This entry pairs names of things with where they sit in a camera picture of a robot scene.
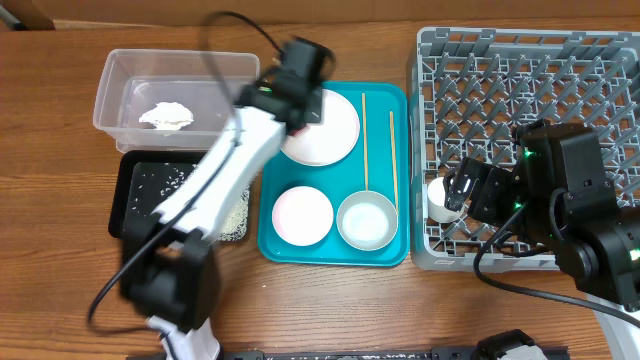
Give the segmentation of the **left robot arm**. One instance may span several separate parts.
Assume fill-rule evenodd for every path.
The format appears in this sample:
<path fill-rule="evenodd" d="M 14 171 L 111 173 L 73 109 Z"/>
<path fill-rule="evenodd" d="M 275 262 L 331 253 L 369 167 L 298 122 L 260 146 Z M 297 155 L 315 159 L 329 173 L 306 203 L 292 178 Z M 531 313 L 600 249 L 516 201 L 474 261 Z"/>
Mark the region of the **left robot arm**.
<path fill-rule="evenodd" d="M 254 82 L 242 88 L 220 137 L 186 181 L 120 235 L 113 281 L 147 319 L 168 359 L 217 359 L 209 314 L 218 294 L 213 241 L 234 203 L 288 136 L 324 120 L 326 89 Z"/>

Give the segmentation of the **grey metal bowl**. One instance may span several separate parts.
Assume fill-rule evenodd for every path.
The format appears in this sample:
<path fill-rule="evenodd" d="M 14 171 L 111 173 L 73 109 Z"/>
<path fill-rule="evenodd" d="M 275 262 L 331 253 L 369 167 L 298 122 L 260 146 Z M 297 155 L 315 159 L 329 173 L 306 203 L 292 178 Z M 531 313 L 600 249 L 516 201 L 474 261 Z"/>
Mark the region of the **grey metal bowl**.
<path fill-rule="evenodd" d="M 339 206 L 336 225 L 343 240 L 361 251 L 380 250 L 391 243 L 399 225 L 392 202 L 375 191 L 358 191 Z"/>

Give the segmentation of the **small white dish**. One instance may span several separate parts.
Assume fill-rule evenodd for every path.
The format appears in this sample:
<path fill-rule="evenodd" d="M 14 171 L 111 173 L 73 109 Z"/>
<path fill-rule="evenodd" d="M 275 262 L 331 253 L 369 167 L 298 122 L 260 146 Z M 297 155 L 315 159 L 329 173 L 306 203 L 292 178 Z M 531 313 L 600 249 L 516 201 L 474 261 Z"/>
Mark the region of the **small white dish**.
<path fill-rule="evenodd" d="M 303 247 L 320 242 L 333 225 L 333 207 L 326 195 L 309 186 L 283 192 L 272 209 L 272 223 L 286 243 Z"/>

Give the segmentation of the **white tissue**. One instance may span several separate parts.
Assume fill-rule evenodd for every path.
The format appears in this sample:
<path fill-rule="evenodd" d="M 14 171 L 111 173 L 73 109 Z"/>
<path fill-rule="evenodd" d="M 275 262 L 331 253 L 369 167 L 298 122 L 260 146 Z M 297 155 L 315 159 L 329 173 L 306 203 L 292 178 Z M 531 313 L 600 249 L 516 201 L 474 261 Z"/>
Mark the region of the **white tissue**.
<path fill-rule="evenodd" d="M 177 131 L 194 122 L 193 113 L 178 102 L 160 102 L 143 113 L 140 123 L 150 124 L 155 130 Z"/>

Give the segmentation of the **white cup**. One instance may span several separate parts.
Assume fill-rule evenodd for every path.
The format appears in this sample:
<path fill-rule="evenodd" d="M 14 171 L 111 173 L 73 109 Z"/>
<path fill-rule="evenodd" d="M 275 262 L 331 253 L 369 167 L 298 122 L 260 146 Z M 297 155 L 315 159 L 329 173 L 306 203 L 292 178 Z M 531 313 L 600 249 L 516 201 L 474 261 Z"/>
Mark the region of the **white cup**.
<path fill-rule="evenodd" d="M 427 185 L 428 215 L 438 223 L 451 223 L 463 214 L 463 209 L 452 211 L 445 207 L 445 195 L 443 177 L 435 178 Z"/>

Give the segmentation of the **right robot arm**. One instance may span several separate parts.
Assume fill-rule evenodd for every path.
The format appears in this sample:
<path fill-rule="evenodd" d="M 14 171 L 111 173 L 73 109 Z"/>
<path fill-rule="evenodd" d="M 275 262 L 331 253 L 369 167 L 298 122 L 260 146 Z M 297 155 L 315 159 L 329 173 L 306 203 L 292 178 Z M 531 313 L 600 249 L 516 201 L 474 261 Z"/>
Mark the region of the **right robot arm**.
<path fill-rule="evenodd" d="M 540 119 L 513 132 L 521 156 L 511 170 L 464 158 L 444 177 L 444 205 L 467 210 L 496 232 L 477 252 L 473 271 L 511 293 L 594 311 L 615 359 L 639 356 L 639 210 L 617 203 L 596 132 Z M 515 236 L 528 256 L 550 252 L 587 299 L 504 283 L 482 273 L 482 257 Z"/>

